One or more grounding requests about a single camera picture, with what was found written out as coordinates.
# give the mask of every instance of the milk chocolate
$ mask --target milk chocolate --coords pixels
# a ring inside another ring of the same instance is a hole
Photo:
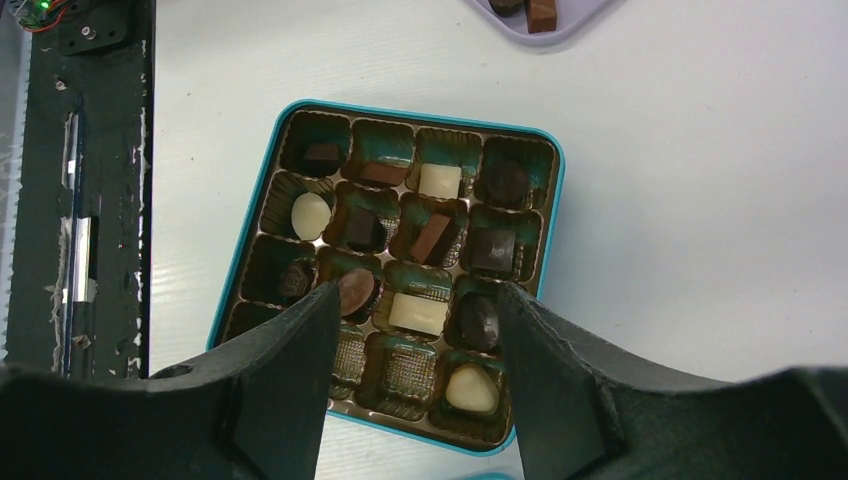
[[[421,233],[409,249],[409,254],[418,263],[439,266],[450,251],[457,233],[459,233],[459,227],[452,218],[434,213],[421,229]]]
[[[498,207],[518,208],[530,193],[530,177],[521,163],[501,158],[483,167],[489,203]]]
[[[382,250],[386,244],[386,229],[373,212],[356,207],[350,213],[345,230],[347,246],[358,252]]]
[[[374,294],[374,274],[364,268],[354,268],[339,279],[341,316],[352,315],[364,307]]]
[[[474,230],[471,242],[471,268],[498,272],[512,271],[515,232],[477,228]]]
[[[524,8],[524,0],[489,0],[489,6],[499,17],[511,17]]]
[[[556,20],[556,0],[527,0],[528,32],[553,32]]]
[[[339,169],[342,163],[341,148],[335,143],[313,143],[306,148],[300,161],[300,168],[311,177],[328,177]]]
[[[366,162],[359,172],[359,180],[377,187],[396,187],[406,178],[407,167],[380,162]]]

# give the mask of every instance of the chocolate truffle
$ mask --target chocolate truffle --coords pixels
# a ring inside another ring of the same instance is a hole
[[[438,337],[442,334],[448,304],[429,298],[396,293],[389,313],[389,325]]]
[[[501,341],[494,302],[479,293],[466,293],[457,311],[459,333],[475,350],[487,351]]]
[[[476,228],[471,240],[471,268],[511,272],[514,250],[512,230]]]
[[[524,7],[524,0],[489,0],[489,6],[499,17],[511,17]]]
[[[358,252],[382,250],[386,244],[386,228],[377,215],[362,207],[350,213],[345,236],[348,247]]]
[[[445,389],[445,400],[452,406],[479,415],[491,415],[498,409],[500,394],[483,367],[466,363],[454,370]]]
[[[425,163],[421,166],[421,183],[418,185],[418,193],[437,198],[456,198],[459,196],[460,181],[462,181],[461,168]]]
[[[530,178],[524,166],[515,160],[503,158],[483,166],[483,181],[492,205],[518,208],[530,193]]]
[[[408,168],[387,163],[367,162],[359,172],[359,180],[377,187],[396,187],[403,183]]]
[[[339,169],[342,163],[341,148],[335,143],[313,143],[306,148],[300,168],[312,177],[327,177]]]
[[[300,300],[312,286],[312,268],[305,262],[294,262],[286,268],[280,280],[280,295],[294,300]]]
[[[409,255],[418,263],[439,266],[453,246],[458,233],[459,227],[452,218],[434,213],[409,249]]]
[[[527,0],[528,32],[553,32],[556,20],[556,0]]]
[[[354,268],[339,279],[341,316],[359,311],[374,293],[374,274],[364,268]]]
[[[330,206],[320,195],[306,192],[292,205],[292,229],[301,240],[315,240],[330,223],[331,215]]]

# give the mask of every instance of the white chocolate bar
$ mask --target white chocolate bar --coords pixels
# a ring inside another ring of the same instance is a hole
[[[389,325],[439,336],[447,316],[447,303],[396,293],[389,313]]]

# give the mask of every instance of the white surface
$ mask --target white surface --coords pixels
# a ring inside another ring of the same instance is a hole
[[[623,0],[539,55],[456,0],[160,2],[153,369],[203,351],[274,119],[314,97],[553,133],[545,300],[740,380],[848,363],[848,3]],[[319,478],[509,465],[328,418]]]

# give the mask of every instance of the round chocolate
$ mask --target round chocolate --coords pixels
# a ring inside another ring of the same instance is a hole
[[[489,0],[489,6],[499,17],[511,17],[524,8],[524,0]]]
[[[280,281],[280,295],[286,298],[301,299],[312,286],[312,268],[304,262],[294,262],[286,268]]]
[[[520,207],[530,193],[530,177],[519,162],[511,159],[493,161],[483,167],[483,181],[491,203],[500,207]]]
[[[459,333],[475,350],[491,350],[501,341],[498,311],[494,302],[479,293],[466,293],[459,300]]]
[[[374,292],[374,274],[364,268],[354,268],[339,279],[339,300],[343,317],[356,313]]]

